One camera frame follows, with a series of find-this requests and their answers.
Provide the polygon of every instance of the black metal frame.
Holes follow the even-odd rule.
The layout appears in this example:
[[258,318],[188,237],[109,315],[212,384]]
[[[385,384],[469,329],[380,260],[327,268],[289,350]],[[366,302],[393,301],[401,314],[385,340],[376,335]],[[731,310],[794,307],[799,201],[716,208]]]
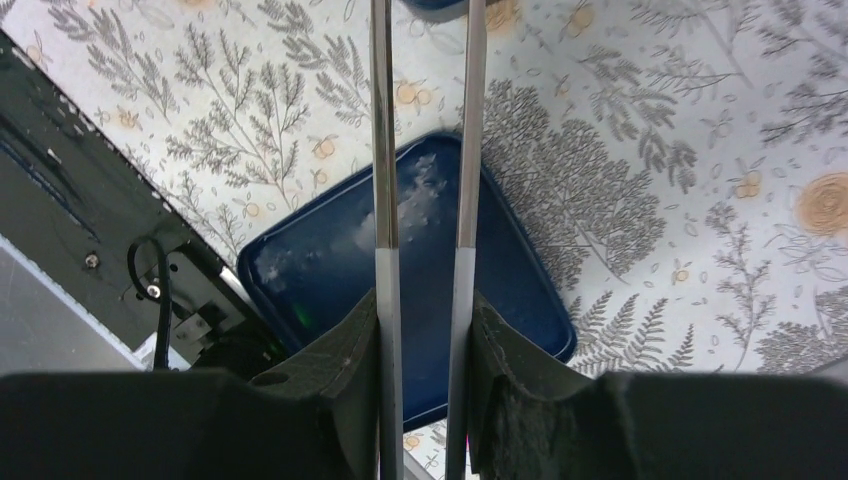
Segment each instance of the black metal frame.
[[[3,236],[132,349],[156,331],[157,308],[136,298],[127,250],[155,237],[179,263],[175,299],[190,314],[175,317],[173,329],[203,327],[190,342],[173,338],[180,354],[194,361],[217,350],[206,364],[236,362],[231,368],[245,375],[284,358],[259,316],[220,278],[223,261],[2,32],[0,85]],[[154,281],[152,249],[139,251],[137,266]],[[234,353],[244,348],[247,355]]]

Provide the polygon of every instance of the tray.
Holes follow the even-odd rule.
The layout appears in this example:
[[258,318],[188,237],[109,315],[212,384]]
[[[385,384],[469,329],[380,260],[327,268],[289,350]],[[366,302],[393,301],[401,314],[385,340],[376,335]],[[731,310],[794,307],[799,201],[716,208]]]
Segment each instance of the tray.
[[[460,148],[458,135],[436,133],[398,155],[405,431],[447,411]],[[368,168],[242,250],[239,277],[290,353],[335,326],[374,287],[374,238]],[[567,360],[576,345],[568,314],[485,168],[477,243],[477,289],[522,335]]]

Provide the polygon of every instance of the wire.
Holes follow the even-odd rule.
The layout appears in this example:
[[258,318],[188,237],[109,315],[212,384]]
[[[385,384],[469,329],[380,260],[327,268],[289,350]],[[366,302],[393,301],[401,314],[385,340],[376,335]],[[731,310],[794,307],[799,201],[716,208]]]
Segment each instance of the wire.
[[[141,284],[138,276],[138,271],[135,266],[135,258],[139,247],[149,243],[156,250],[156,261],[158,262],[159,271],[159,296],[154,297],[148,293],[147,288]],[[130,280],[136,292],[142,297],[151,302],[159,304],[159,323],[156,328],[156,347],[153,351],[153,369],[167,370],[168,369],[168,350],[171,343],[171,315],[173,313],[173,298],[171,297],[171,272],[168,266],[168,256],[159,243],[153,237],[144,236],[136,240],[130,245],[127,250],[127,269],[130,273]]]

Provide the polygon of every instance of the table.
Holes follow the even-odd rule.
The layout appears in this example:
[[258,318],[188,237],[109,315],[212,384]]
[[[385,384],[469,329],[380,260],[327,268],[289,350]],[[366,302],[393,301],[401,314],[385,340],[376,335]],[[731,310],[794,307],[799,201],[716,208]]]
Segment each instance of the table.
[[[805,372],[848,351],[848,5],[502,0],[484,161],[569,307],[570,365]],[[371,161],[368,2],[0,2],[229,263]],[[460,121],[465,22],[394,9],[399,145]],[[405,447],[442,474],[443,425]]]

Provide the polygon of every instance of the black cable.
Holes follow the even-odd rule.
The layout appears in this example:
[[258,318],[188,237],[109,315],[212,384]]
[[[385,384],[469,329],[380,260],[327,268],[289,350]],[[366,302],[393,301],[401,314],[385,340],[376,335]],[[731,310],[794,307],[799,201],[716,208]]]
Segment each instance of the black cable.
[[[159,271],[159,296],[154,297],[147,292],[147,288],[141,284],[138,271],[135,267],[135,257],[139,247],[150,243],[156,250],[156,261]],[[168,369],[168,347],[171,343],[171,314],[173,311],[173,299],[171,297],[171,272],[168,265],[168,256],[162,244],[153,237],[144,236],[136,240],[127,250],[127,268],[130,272],[130,280],[136,292],[142,297],[159,304],[159,324],[156,329],[156,348],[153,351],[153,369]]]

